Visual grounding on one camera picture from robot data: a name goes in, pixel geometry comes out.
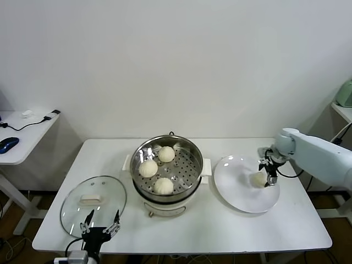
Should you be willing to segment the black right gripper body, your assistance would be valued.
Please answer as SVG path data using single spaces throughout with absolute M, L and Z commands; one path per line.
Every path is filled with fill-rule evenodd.
M 265 157 L 263 159 L 263 166 L 269 178 L 277 178 L 277 166 L 276 163 L 273 162 L 270 157 Z

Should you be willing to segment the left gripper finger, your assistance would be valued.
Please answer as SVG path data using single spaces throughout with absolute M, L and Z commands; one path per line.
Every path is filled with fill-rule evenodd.
M 93 215 L 94 215 L 94 209 L 91 210 L 91 212 L 86 216 L 84 222 L 80 223 L 80 230 L 81 230 L 81 233 L 82 234 L 85 234 L 85 233 L 88 233 L 89 232 L 89 225 L 91 223 L 91 220 L 93 218 Z
M 106 234 L 117 234 L 120 229 L 120 214 L 116 212 L 113 223 L 103 230 Z

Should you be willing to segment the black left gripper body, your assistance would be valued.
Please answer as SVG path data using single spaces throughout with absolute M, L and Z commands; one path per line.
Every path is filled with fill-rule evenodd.
M 88 257 L 98 257 L 102 244 L 111 240 L 111 234 L 106 232 L 104 227 L 92 227 L 82 233 L 82 239 Z

